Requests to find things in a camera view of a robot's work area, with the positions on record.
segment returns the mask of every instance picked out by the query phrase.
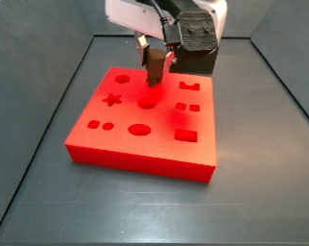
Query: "oval hole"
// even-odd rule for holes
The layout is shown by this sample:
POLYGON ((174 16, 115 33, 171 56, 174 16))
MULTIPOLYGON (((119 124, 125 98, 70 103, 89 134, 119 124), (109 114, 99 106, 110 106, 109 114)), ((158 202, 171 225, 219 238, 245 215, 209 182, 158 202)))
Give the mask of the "oval hole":
POLYGON ((151 128, 143 124, 135 124, 127 128, 127 131, 133 135, 147 135, 151 132, 151 128))

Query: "rectangular hole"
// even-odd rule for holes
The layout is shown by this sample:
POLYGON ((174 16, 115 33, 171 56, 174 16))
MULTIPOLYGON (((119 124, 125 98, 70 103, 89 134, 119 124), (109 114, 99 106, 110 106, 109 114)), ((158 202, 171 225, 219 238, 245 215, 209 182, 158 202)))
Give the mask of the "rectangular hole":
POLYGON ((197 132, 183 129, 177 129, 174 139, 185 142, 197 142, 197 132))

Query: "hole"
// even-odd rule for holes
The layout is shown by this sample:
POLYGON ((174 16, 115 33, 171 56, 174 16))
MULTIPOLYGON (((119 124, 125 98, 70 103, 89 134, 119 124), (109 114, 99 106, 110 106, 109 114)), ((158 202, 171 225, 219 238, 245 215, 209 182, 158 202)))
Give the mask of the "hole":
POLYGON ((189 110, 190 111, 199 111, 199 106, 198 105, 189 105, 189 110))
POLYGON ((197 132, 178 129, 175 130, 174 139, 186 142, 197 142, 197 132))
POLYGON ((154 98, 151 98, 151 97, 142 97, 138 100, 138 107, 141 109, 149 110, 149 109, 154 108, 154 106, 155 106, 154 98))
POLYGON ((115 82, 119 83, 119 84, 125 84, 127 83, 130 80, 129 76, 122 74, 122 75, 118 75, 117 78, 115 78, 115 82))
POLYGON ((177 105, 175 105, 175 109, 177 109, 177 110, 185 111, 186 108, 187 108, 187 105, 186 105, 186 104, 183 104, 183 103, 177 103, 177 105))
POLYGON ((189 86, 185 82, 179 82, 179 88, 189 89, 189 90, 199 90, 199 84, 194 84, 189 86))
POLYGON ((86 124, 86 127, 90 128, 90 129, 97 129, 98 128, 98 125, 99 125, 99 121, 97 120, 90 120, 86 124))
POLYGON ((111 122, 107 122, 103 124, 102 129, 105 131, 110 131, 114 128, 114 124, 111 122))
POLYGON ((133 135, 147 135, 151 132, 151 128, 143 124, 135 124, 127 128, 127 131, 133 135))
POLYGON ((109 94, 107 95, 107 98, 105 98, 102 100, 102 102, 107 103, 107 106, 113 106, 114 104, 121 104, 121 95, 113 95, 113 94, 109 94))

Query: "block side face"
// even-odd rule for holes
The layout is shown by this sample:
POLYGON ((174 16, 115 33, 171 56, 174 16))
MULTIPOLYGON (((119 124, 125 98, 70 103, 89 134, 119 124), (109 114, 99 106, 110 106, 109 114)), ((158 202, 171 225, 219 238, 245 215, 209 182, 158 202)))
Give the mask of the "block side face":
POLYGON ((210 78, 167 74, 151 88, 146 71, 111 68, 65 143, 215 166, 214 122, 210 78))
POLYGON ((215 166, 199 165, 177 160, 143 157, 111 151, 66 145, 75 163, 99 165, 170 178, 209 183, 215 166))

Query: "star-shaped hole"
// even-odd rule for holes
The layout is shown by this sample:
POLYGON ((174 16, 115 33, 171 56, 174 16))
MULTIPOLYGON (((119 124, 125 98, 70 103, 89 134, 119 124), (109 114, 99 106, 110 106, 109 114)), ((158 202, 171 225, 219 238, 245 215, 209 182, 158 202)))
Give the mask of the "star-shaped hole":
POLYGON ((107 103, 107 106, 113 106, 114 104, 121 104, 121 95, 113 95, 113 94, 109 94, 107 95, 107 98, 105 98, 102 100, 102 102, 107 103))

